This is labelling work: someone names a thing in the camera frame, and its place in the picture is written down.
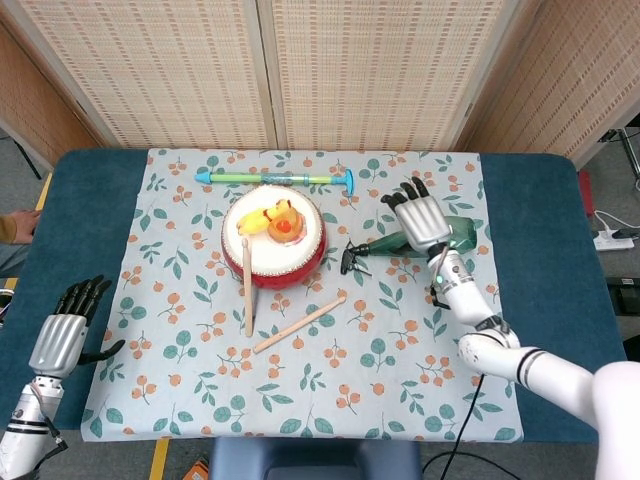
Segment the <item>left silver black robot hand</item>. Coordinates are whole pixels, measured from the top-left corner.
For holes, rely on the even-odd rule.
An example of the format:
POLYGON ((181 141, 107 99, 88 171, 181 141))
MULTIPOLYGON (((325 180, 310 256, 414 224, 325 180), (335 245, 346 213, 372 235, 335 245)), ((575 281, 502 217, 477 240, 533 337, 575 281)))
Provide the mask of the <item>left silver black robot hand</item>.
POLYGON ((125 341, 118 340, 104 351, 84 351, 99 302, 111 285, 111 280, 98 275, 69 286, 60 296, 41 327, 29 359, 36 375, 65 379, 78 365, 108 360, 123 348, 125 341))

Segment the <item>bystander bare hand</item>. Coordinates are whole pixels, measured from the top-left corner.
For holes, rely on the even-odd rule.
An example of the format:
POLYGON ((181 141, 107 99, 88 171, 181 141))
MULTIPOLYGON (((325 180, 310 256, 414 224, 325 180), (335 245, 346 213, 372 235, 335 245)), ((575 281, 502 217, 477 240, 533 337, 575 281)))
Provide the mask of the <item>bystander bare hand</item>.
POLYGON ((19 211, 14 213, 16 222, 15 242, 17 244, 31 244, 34 232, 41 217, 41 210, 19 211))

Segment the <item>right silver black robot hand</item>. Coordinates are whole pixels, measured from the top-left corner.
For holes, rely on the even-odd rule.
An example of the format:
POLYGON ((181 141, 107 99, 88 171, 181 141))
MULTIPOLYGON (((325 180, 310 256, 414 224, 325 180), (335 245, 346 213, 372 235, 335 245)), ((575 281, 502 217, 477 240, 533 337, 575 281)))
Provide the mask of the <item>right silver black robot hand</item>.
POLYGON ((409 245, 426 254, 431 247, 446 244, 451 228, 423 181, 413 176, 410 182, 402 182, 400 189, 383 195, 381 202, 394 212, 409 245))

